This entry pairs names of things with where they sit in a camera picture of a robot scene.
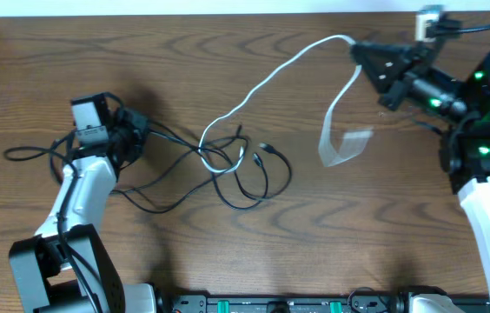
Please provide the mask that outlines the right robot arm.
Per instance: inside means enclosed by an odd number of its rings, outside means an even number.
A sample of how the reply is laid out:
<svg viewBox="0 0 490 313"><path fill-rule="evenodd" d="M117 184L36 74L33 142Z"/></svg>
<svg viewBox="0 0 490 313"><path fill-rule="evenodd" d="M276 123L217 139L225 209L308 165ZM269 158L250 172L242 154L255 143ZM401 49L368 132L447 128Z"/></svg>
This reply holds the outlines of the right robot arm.
<svg viewBox="0 0 490 313"><path fill-rule="evenodd" d="M405 100L448 125L440 133L440 166L471 224L487 280L490 308L490 52L465 81L434 67L441 46L355 44L354 61L397 110Z"/></svg>

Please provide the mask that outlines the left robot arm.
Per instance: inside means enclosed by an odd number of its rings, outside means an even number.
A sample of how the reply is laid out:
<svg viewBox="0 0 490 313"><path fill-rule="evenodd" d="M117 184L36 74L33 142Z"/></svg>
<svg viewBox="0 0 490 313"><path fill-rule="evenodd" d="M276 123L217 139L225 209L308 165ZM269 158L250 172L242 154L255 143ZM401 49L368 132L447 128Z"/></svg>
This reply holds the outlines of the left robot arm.
<svg viewBox="0 0 490 313"><path fill-rule="evenodd" d="M10 267L26 312L155 312L147 283L124 284L99 230L105 204L125 165L142 154L146 116L121 104L110 110L103 92L76 98L75 128L59 156L63 180L56 201L33 237L12 244Z"/></svg>

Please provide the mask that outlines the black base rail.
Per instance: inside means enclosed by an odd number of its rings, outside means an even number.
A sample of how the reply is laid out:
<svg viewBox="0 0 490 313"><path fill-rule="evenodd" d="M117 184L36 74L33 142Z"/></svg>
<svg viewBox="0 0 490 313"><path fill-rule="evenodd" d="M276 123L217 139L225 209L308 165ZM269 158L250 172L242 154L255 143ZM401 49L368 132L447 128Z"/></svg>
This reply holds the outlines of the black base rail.
<svg viewBox="0 0 490 313"><path fill-rule="evenodd" d="M212 296L192 293L161 296L156 310L166 313L490 313L490 300L449 296L434 286L407 286L395 292L360 287L341 296Z"/></svg>

